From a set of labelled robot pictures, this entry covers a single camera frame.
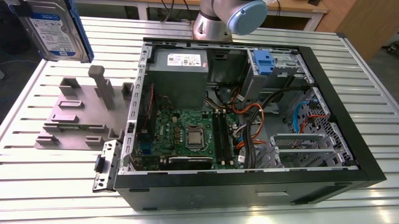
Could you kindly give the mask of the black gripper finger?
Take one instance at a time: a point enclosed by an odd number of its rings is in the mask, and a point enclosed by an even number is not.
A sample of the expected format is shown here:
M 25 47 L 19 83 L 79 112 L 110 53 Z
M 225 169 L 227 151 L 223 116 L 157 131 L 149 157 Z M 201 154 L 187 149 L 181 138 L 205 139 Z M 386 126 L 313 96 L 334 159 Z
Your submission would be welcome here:
M 18 16 L 31 16 L 31 14 L 33 14 L 31 5 L 25 0 L 19 0 Z

